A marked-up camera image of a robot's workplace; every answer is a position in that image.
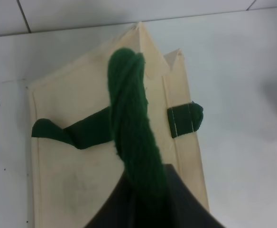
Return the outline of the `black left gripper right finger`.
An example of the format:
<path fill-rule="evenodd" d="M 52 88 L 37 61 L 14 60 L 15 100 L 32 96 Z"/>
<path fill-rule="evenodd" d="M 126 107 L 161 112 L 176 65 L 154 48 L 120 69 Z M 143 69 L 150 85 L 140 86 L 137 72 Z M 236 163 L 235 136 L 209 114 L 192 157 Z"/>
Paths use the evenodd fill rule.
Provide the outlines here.
<path fill-rule="evenodd" d="M 165 165 L 173 228 L 222 228 L 183 183 L 173 165 Z"/>

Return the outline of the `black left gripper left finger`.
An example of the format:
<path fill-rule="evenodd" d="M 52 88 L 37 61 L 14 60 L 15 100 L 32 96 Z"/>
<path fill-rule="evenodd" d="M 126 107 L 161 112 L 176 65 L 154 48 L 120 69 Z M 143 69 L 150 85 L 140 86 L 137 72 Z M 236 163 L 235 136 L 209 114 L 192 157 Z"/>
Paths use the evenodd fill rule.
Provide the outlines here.
<path fill-rule="evenodd" d="M 123 174 L 101 209 L 86 225 L 87 228 L 134 228 L 136 195 Z"/>

